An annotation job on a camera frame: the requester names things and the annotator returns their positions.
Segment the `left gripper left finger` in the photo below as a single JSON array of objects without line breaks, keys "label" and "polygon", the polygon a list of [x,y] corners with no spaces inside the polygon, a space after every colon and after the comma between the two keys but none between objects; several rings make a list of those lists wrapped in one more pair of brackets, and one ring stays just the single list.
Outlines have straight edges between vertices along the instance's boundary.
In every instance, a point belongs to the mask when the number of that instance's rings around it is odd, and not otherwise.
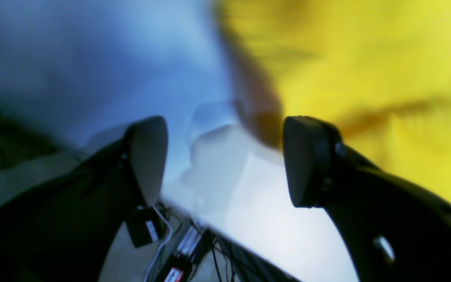
[{"label": "left gripper left finger", "polygon": [[96,282],[123,221],[160,196],[168,125],[131,125],[70,173],[0,207],[0,282]]}]

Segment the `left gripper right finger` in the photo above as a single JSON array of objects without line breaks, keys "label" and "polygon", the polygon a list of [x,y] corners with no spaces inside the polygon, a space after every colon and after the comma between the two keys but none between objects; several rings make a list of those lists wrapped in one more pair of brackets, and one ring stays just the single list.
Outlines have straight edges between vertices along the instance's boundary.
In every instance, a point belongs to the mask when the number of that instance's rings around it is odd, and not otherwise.
[{"label": "left gripper right finger", "polygon": [[296,208],[322,208],[361,282],[451,282],[451,204],[345,145],[331,123],[283,122],[283,159]]}]

